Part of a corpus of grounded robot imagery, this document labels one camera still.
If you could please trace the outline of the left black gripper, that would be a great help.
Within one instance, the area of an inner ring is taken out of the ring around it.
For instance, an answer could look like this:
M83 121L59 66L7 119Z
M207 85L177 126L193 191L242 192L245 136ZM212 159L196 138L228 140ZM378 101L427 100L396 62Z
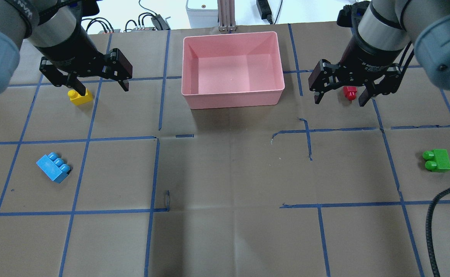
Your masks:
M56 87L67 86L79 95L86 87L78 79L101 77L117 81L123 91L129 91L133 66L118 48L103 54L95 47L86 31L76 23L67 33L59 30L33 33L33 46L42 53L39 71Z

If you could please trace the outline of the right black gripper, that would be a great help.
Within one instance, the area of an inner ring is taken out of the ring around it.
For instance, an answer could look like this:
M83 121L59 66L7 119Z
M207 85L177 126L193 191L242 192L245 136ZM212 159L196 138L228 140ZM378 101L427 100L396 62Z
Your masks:
M401 65L394 61L400 52L375 49L354 35L339 62L322 58L309 76L315 104L325 93L342 86L365 87L358 97L360 107L375 96L395 93L404 77Z

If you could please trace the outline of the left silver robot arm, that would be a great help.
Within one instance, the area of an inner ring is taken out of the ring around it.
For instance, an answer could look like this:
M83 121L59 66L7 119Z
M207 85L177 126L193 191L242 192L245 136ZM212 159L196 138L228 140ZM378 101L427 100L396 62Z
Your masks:
M129 90L133 67L118 48L103 54L81 26L100 12L96 0L0 0L0 93L10 84L27 39L42 53L39 71L56 87L86 94L79 81L101 77Z

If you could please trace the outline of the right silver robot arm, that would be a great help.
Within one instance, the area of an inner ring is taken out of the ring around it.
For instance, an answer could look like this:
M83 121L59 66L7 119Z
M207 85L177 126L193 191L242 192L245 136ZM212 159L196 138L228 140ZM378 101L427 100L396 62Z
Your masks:
M364 87L359 105L397 92L412 58L432 84L450 91L450 0L371 0L345 5L337 25L353 36L341 60L321 59L309 76L318 105L343 86Z

